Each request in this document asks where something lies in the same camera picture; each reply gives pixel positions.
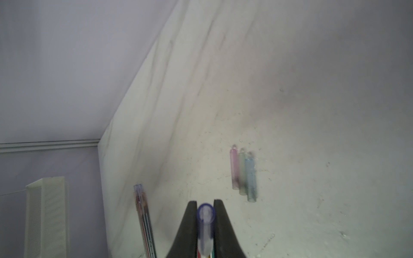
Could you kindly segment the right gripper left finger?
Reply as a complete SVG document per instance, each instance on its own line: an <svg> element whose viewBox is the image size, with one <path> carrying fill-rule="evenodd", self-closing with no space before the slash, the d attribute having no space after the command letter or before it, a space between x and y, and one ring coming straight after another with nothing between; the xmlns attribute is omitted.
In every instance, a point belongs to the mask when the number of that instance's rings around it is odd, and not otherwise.
<svg viewBox="0 0 413 258"><path fill-rule="evenodd" d="M181 220L166 258L196 258L197 257L197 202L190 201Z"/></svg>

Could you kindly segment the blue transparent pencil cap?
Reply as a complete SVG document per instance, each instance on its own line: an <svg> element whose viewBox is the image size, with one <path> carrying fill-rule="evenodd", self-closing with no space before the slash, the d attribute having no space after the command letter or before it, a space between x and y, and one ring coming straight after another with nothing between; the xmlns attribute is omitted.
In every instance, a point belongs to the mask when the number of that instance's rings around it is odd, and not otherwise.
<svg viewBox="0 0 413 258"><path fill-rule="evenodd" d="M245 168L247 200L248 202L255 203L257 201L256 166L254 156L251 152L247 153L245 159Z"/></svg>

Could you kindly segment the purple transparent pencil cap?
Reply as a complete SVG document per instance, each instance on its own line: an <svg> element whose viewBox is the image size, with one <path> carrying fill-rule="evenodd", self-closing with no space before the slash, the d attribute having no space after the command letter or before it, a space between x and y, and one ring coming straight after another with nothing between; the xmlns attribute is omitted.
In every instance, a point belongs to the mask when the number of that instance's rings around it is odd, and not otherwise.
<svg viewBox="0 0 413 258"><path fill-rule="evenodd" d="M201 258L211 258L214 249L215 209L211 204L203 203L197 210L197 250Z"/></svg>

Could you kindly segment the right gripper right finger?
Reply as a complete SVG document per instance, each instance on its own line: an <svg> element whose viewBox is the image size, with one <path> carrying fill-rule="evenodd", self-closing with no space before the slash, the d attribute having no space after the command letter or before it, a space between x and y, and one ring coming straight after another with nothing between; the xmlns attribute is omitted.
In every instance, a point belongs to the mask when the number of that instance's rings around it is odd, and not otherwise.
<svg viewBox="0 0 413 258"><path fill-rule="evenodd" d="M246 258L233 230L222 200L214 200L214 252L215 258Z"/></svg>

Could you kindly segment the green transparent pencil cap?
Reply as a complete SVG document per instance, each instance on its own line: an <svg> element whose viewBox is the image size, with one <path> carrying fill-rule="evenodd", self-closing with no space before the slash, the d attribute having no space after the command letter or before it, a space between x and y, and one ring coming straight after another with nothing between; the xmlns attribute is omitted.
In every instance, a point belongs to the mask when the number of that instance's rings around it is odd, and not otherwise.
<svg viewBox="0 0 413 258"><path fill-rule="evenodd" d="M239 194L242 196L247 195L245 159L246 159L245 149L241 148L238 152L238 161L239 161Z"/></svg>

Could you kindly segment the pink transparent pencil cap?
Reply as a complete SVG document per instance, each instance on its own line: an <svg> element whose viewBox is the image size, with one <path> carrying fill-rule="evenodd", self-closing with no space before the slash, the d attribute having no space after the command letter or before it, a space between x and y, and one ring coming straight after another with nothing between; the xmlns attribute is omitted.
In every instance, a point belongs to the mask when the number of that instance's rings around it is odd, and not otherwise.
<svg viewBox="0 0 413 258"><path fill-rule="evenodd" d="M230 149L230 166L231 166L231 180L232 189L239 189L239 159L238 159L238 148L233 145Z"/></svg>

